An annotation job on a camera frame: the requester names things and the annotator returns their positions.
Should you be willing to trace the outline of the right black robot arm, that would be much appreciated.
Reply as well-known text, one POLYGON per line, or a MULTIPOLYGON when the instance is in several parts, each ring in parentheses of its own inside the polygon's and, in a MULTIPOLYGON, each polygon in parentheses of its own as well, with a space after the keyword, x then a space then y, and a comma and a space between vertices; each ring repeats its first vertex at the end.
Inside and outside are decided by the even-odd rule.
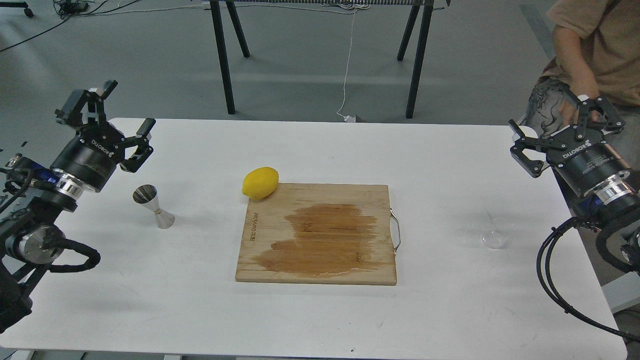
POLYGON ((577 215, 552 228, 542 242, 535 260, 537 278, 565 313, 638 342, 637 335, 602 325, 576 310, 560 295, 551 276, 553 250, 572 228, 597 232, 595 246, 603 260, 627 274, 639 273, 639 194, 627 183, 630 165, 604 138, 606 134, 622 132, 626 123, 605 96, 577 96, 567 85, 561 89, 565 100, 578 112, 576 124, 550 137, 529 137, 514 120, 509 121, 515 134, 510 155, 516 162, 533 178, 552 168, 578 198, 577 215))

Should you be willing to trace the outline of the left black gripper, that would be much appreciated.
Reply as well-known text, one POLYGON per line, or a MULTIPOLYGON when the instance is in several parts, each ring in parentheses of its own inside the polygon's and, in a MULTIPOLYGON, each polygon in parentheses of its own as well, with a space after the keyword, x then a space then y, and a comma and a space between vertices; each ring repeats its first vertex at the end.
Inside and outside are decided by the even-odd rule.
POLYGON ((55 121, 77 133, 51 164, 59 177, 66 174, 82 183, 88 191, 99 193, 115 172, 116 166, 126 173, 136 173, 154 149, 150 145, 155 118, 146 118, 135 136, 125 137, 107 121, 105 100, 118 86, 107 80, 102 87, 75 89, 62 109, 55 110, 55 121), (135 147, 125 159, 125 150, 135 147))

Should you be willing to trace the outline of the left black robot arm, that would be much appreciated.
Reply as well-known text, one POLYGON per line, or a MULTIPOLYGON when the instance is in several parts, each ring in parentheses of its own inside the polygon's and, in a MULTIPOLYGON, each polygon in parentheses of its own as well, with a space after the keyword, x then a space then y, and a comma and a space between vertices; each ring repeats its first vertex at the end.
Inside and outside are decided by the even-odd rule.
POLYGON ((8 194, 1 203, 1 255, 23 263, 14 272, 1 267, 2 331, 31 314, 30 294, 46 273, 89 271, 101 260, 96 249, 69 239, 55 225, 60 214, 74 212, 83 192, 102 191, 117 167, 135 173, 153 153, 155 119, 146 118, 126 137, 106 118, 105 100, 117 85, 108 80, 101 88, 76 89, 55 111, 57 122, 75 136, 51 166, 17 153, 1 169, 8 194))

